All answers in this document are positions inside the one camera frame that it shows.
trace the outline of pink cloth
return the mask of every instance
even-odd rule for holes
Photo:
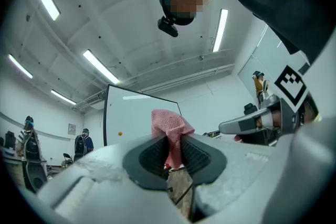
[[[181,136],[194,133],[195,129],[175,112],[154,109],[152,111],[152,137],[166,134],[169,141],[169,156],[167,163],[177,169],[182,164]]]

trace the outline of desk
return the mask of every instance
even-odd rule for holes
[[[14,150],[0,147],[0,151],[2,152],[2,159],[5,163],[7,171],[11,175],[14,183],[17,186],[26,187],[22,168],[22,158],[20,156],[17,156]],[[42,159],[41,162],[47,175],[47,161],[45,159]]]

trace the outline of floor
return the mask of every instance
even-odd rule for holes
[[[169,197],[175,202],[181,195],[188,189],[191,185],[192,179],[185,169],[178,170],[175,172],[169,173],[169,178],[167,180],[168,188],[172,187],[173,191],[168,191]],[[183,199],[176,205],[178,210],[186,218],[189,216],[189,211],[191,208],[191,202],[193,197],[193,191],[190,189]]]

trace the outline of ceiling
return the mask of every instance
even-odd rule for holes
[[[121,81],[119,86],[154,92],[193,79],[228,74],[253,15],[237,0],[211,0],[178,37],[160,31],[159,0],[54,0],[53,21],[40,0],[16,0],[1,39],[34,77],[27,79],[50,95],[54,89],[87,111],[87,100],[109,80],[82,55],[87,49]],[[219,52],[212,52],[221,8],[228,10]]]

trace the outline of backpack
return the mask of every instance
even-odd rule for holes
[[[87,147],[86,147],[86,142],[85,140],[88,137],[85,135],[85,137],[83,137],[82,135],[78,136],[78,139],[75,143],[75,154],[79,154],[79,155],[85,155],[88,151]]]

